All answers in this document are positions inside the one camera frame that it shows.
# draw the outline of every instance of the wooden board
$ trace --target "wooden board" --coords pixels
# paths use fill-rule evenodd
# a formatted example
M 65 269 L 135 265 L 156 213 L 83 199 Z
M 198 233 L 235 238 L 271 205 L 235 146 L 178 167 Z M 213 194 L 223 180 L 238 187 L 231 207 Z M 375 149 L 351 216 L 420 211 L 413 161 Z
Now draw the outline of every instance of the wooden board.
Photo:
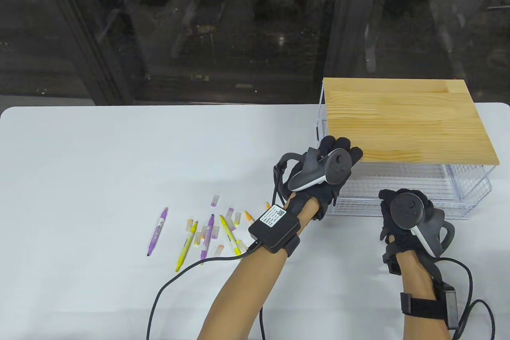
M 324 78 L 330 134 L 365 162 L 499 165 L 463 80 Z

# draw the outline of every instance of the white wire basket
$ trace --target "white wire basket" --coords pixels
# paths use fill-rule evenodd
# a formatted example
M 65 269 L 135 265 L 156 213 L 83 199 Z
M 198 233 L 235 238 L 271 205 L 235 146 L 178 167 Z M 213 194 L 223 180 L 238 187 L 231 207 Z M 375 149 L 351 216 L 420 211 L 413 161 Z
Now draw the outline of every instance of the white wire basket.
M 318 141 L 327 133 L 328 120 L 319 115 Z M 381 216 L 380 190 L 417 189 L 443 209 L 446 218 L 467 219 L 492 189 L 488 173 L 483 165 L 358 163 L 328 214 Z

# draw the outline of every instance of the sticker label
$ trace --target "sticker label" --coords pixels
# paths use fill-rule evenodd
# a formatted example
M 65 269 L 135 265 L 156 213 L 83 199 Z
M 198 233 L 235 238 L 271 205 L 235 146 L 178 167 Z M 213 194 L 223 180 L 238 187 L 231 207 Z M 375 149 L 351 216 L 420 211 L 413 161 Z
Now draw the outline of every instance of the sticker label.
M 286 211 L 277 205 L 272 206 L 262 217 L 260 221 L 267 224 L 269 227 L 273 227 L 282 216 L 286 214 Z

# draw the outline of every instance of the purple marker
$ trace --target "purple marker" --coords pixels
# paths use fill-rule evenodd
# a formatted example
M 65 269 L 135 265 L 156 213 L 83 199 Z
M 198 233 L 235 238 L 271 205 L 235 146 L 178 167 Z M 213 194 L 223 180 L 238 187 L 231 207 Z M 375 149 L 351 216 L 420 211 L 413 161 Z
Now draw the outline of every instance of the purple marker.
M 161 213 L 161 217 L 158 222 L 158 225 L 156 226 L 156 230 L 154 230 L 154 235 L 153 235 L 153 238 L 151 239 L 151 244 L 149 244 L 149 250 L 147 251 L 147 256 L 151 256 L 151 253 L 153 253 L 156 243 L 158 243 L 159 234 L 161 233 L 161 229 L 163 228 L 163 223 L 165 222 L 167 212 L 168 212 L 168 207 L 165 207 L 165 209 Z
M 209 223 L 207 224 L 206 238 L 204 239 L 204 245 L 202 246 L 202 252 L 200 252 L 200 260 L 207 257 L 207 250 L 209 249 L 209 242 L 211 241 L 211 234 L 213 233 L 214 226 L 214 214 L 211 215 Z

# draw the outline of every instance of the gray vr controller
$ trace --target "gray vr controller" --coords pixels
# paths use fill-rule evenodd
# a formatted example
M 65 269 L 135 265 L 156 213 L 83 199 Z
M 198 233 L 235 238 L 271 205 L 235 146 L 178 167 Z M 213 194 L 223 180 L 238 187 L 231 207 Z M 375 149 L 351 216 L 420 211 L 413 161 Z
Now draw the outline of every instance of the gray vr controller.
M 322 182 L 338 185 L 349 176 L 352 159 L 347 150 L 335 149 L 321 160 L 317 160 L 318 156 L 318 149 L 308 148 L 303 169 L 288 181 L 290 191 L 301 191 Z
M 393 221 L 404 230 L 410 230 L 420 240 L 427 253 L 438 258 L 448 248 L 455 235 L 455 227 L 445 221 L 445 212 L 434 208 L 426 210 L 419 196 L 402 193 L 390 204 Z M 443 241 L 439 239 L 441 227 L 446 229 Z

